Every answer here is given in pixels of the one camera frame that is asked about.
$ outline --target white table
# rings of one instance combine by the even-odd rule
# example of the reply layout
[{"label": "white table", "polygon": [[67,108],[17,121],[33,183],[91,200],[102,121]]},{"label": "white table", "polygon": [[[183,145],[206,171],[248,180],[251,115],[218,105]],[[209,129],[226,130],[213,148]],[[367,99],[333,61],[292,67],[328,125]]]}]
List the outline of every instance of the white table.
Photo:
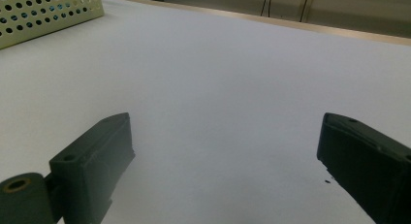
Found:
[{"label": "white table", "polygon": [[129,112],[137,158],[104,223],[373,223],[316,159],[322,117],[411,145],[411,47],[103,2],[104,17],[0,50],[1,180],[45,176]]}]

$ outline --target perforated panel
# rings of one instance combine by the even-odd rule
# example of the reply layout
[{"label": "perforated panel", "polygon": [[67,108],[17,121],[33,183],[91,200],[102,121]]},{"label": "perforated panel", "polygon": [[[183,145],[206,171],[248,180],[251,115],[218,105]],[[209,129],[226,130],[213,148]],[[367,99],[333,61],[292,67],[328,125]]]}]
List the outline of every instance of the perforated panel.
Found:
[{"label": "perforated panel", "polygon": [[103,14],[101,0],[0,0],[0,48]]}]

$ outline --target round hole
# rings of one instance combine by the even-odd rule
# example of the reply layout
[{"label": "round hole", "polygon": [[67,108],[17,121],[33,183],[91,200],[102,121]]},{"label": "round hole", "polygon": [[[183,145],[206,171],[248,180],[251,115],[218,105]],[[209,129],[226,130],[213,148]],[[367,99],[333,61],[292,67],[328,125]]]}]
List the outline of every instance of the round hole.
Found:
[{"label": "round hole", "polygon": [[75,155],[69,154],[69,155],[65,156],[65,157],[63,158],[63,160],[64,160],[64,161],[72,161],[72,160],[74,160],[75,158],[76,158]]},{"label": "round hole", "polygon": [[31,183],[30,178],[18,178],[3,187],[5,193],[14,193],[27,187]]}]

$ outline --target beige perforated container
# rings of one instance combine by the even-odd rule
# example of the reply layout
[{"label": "beige perforated container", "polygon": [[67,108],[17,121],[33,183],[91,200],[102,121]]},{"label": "beige perforated container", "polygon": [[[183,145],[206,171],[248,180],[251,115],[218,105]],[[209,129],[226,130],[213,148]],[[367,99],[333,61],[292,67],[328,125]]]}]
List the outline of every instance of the beige perforated container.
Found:
[{"label": "beige perforated container", "polygon": [[103,14],[101,0],[0,0],[0,48]]}]

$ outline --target black wire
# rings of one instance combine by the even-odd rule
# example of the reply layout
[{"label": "black wire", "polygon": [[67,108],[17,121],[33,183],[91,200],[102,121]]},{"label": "black wire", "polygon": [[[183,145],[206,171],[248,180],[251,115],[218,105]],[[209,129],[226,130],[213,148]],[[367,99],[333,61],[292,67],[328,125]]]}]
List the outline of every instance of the black wire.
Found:
[{"label": "black wire", "polygon": [[264,11],[264,6],[266,5],[266,0],[264,0],[264,3],[263,3],[263,9],[261,10],[261,14],[260,14],[260,16],[263,16],[263,11]]},{"label": "black wire", "polygon": [[269,0],[269,10],[271,9],[271,0]]}]

